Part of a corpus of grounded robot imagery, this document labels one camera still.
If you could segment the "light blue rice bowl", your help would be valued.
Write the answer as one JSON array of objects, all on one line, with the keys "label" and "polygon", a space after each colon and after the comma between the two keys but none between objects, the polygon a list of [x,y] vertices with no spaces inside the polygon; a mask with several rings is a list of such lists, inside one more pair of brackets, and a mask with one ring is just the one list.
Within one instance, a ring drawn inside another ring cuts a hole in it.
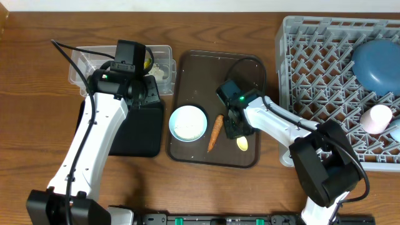
[{"label": "light blue rice bowl", "polygon": [[169,118],[169,130],[172,136],[182,142],[198,140],[206,129],[206,115],[196,106],[181,106]]}]

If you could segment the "colourful snack wrapper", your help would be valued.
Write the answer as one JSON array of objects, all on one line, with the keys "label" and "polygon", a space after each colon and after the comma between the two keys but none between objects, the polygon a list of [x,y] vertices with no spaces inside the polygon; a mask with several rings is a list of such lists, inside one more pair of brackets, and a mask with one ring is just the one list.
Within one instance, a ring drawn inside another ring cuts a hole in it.
[{"label": "colourful snack wrapper", "polygon": [[152,59],[151,58],[146,59],[145,62],[144,62],[144,68],[145,69],[149,68],[151,63],[152,63]]}]

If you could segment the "light blue cup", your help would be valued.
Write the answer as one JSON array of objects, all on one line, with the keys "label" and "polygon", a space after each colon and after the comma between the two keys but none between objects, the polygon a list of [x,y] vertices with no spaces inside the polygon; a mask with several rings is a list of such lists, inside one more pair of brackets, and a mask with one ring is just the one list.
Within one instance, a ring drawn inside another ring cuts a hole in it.
[{"label": "light blue cup", "polygon": [[389,134],[397,142],[400,142],[400,127],[399,127],[399,125],[400,125],[400,119],[393,120],[389,125],[389,128],[391,130],[391,132]]}]

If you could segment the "dark brown serving tray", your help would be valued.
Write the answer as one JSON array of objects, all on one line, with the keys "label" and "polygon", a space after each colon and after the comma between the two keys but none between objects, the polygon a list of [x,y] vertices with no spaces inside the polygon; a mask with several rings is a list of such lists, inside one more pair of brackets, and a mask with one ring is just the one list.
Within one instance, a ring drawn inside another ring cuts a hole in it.
[{"label": "dark brown serving tray", "polygon": [[211,151],[209,140],[218,115],[227,116],[225,105],[216,94],[216,89],[233,78],[243,90],[261,89],[263,69],[256,56],[226,52],[196,51],[186,52],[179,60],[174,108],[191,105],[201,109],[207,118],[206,131],[196,141],[183,142],[169,137],[166,151],[175,161],[199,163],[232,168],[251,168],[259,160],[260,135],[258,132],[247,136],[248,149],[239,149],[236,140],[229,139],[221,130]]}]

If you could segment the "orange carrot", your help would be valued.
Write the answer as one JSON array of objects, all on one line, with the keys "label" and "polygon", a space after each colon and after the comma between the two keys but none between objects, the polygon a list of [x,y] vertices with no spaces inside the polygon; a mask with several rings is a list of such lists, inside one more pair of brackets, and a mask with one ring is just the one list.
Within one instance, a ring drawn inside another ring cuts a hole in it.
[{"label": "orange carrot", "polygon": [[220,114],[220,115],[217,116],[217,118],[216,118],[216,120],[214,122],[214,125],[212,127],[211,137],[210,137],[209,144],[208,144],[208,147],[207,147],[207,151],[208,152],[212,151],[213,148],[214,148],[214,145],[215,145],[215,143],[217,141],[219,133],[220,133],[220,131],[222,129],[222,126],[224,124],[223,119],[224,119],[224,116],[222,114]]}]

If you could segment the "dark blue plate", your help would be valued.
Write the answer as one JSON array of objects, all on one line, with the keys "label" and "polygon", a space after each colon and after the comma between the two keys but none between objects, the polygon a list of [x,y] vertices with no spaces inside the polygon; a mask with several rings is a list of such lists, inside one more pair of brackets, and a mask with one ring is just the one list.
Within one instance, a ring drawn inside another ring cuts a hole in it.
[{"label": "dark blue plate", "polygon": [[352,72],[358,82],[378,96],[399,95],[399,44],[373,40],[358,46],[352,54]]}]

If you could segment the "yellow plastic spoon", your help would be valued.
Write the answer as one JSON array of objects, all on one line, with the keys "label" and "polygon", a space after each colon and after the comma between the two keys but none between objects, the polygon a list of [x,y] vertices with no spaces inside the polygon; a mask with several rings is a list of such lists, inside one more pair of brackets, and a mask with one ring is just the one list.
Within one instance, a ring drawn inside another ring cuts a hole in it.
[{"label": "yellow plastic spoon", "polygon": [[245,136],[241,136],[241,137],[237,138],[236,143],[240,150],[242,150],[242,151],[248,150],[248,140],[246,139]]}]

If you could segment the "white paper napkin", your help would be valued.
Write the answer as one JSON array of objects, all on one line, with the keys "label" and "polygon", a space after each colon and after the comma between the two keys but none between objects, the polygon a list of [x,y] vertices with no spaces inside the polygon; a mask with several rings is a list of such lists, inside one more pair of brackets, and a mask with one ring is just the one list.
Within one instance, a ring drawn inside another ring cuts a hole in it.
[{"label": "white paper napkin", "polygon": [[164,71],[157,64],[152,66],[148,74],[154,76],[156,81],[162,81],[164,79]]}]

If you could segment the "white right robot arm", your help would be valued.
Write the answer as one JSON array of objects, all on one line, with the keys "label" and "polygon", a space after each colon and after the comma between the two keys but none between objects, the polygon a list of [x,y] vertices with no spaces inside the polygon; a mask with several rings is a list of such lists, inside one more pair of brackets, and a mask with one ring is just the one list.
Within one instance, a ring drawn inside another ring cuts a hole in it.
[{"label": "white right robot arm", "polygon": [[288,148],[302,189],[307,195],[301,212],[304,224],[334,224],[344,203],[363,200],[370,191],[365,170],[340,125],[303,119],[253,89],[219,87],[228,111],[226,134],[236,139],[263,131]]}]

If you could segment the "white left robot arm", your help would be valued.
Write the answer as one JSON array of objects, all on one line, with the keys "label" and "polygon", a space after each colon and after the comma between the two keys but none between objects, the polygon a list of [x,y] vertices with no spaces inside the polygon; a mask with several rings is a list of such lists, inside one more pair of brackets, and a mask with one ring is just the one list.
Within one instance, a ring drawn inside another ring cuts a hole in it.
[{"label": "white left robot arm", "polygon": [[33,224],[139,224],[124,206],[98,204],[108,156],[152,158],[161,147],[164,111],[154,76],[96,70],[69,151],[44,191],[26,208]]}]

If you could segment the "clear plastic waste bin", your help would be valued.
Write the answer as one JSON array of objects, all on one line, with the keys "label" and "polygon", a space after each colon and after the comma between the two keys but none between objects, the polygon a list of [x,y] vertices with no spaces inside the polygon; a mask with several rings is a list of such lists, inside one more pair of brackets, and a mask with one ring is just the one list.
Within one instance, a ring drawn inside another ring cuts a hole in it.
[{"label": "clear plastic waste bin", "polygon": [[[154,64],[157,64],[164,71],[164,79],[162,81],[156,81],[157,88],[160,96],[173,95],[174,85],[176,80],[176,62],[173,59],[172,48],[168,45],[149,45],[153,56]],[[115,56],[116,46],[79,46],[77,48],[94,51],[98,53],[108,54]],[[111,60],[106,56],[100,56],[90,54],[86,52],[79,52],[72,50],[71,59],[76,63],[79,70],[87,78],[96,69],[99,69],[105,62]],[[76,70],[70,66],[68,80],[71,84],[77,85],[81,88],[81,96],[86,97],[86,91],[84,84],[79,77]]]}]

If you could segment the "black tray bin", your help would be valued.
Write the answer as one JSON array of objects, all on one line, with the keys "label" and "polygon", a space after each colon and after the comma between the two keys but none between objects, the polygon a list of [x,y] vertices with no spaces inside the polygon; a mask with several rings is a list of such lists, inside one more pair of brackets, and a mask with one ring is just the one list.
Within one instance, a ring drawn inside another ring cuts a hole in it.
[{"label": "black tray bin", "polygon": [[97,93],[96,115],[81,156],[107,158],[129,156],[153,158],[161,147],[163,105],[128,109],[124,99]]}]

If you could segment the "pink cup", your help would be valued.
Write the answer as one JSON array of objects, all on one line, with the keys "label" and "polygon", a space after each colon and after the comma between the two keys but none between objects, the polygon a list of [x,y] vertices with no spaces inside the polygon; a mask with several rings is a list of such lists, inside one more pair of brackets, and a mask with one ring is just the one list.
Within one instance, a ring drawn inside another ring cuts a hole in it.
[{"label": "pink cup", "polygon": [[369,134],[381,134],[387,128],[392,116],[388,106],[378,104],[361,116],[360,124],[362,129]]}]

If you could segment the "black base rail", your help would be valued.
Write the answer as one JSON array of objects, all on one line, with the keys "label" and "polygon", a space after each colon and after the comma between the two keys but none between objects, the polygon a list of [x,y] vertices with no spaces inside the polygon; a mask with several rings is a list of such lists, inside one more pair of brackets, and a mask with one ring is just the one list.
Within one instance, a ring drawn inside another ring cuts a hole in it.
[{"label": "black base rail", "polygon": [[185,216],[139,214],[122,206],[109,206],[112,224],[126,225],[297,225],[304,224],[298,215],[267,216]]}]

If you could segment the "grey dishwasher rack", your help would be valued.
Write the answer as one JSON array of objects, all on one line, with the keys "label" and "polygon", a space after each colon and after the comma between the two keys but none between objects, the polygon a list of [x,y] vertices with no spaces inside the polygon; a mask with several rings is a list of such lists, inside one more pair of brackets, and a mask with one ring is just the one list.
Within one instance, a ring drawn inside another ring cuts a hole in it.
[{"label": "grey dishwasher rack", "polygon": [[366,133],[359,123],[376,104],[399,119],[399,96],[368,91],[353,75],[353,51],[373,40],[399,43],[399,21],[342,17],[287,16],[276,39],[279,105],[308,120],[336,121],[344,129],[363,168],[398,172],[399,141],[390,133]]}]

